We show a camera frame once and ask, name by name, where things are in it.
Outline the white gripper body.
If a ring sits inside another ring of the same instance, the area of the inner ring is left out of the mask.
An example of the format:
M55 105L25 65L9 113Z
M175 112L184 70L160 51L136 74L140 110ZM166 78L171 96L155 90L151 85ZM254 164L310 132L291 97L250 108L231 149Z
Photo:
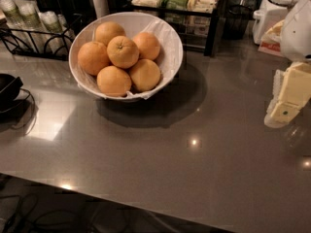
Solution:
M280 48L290 61L311 61L311 0L299 0L286 16Z

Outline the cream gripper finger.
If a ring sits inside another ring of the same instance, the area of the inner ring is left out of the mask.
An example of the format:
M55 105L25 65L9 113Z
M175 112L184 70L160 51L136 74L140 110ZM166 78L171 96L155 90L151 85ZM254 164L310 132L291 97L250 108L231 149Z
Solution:
M311 99L311 65L293 62L285 72L279 101L288 109L285 116L285 122L288 124Z
M285 116L288 114L288 109L279 101L285 74L285 71L277 70L273 78L272 99L264 117L264 124L270 128L281 128L287 125Z

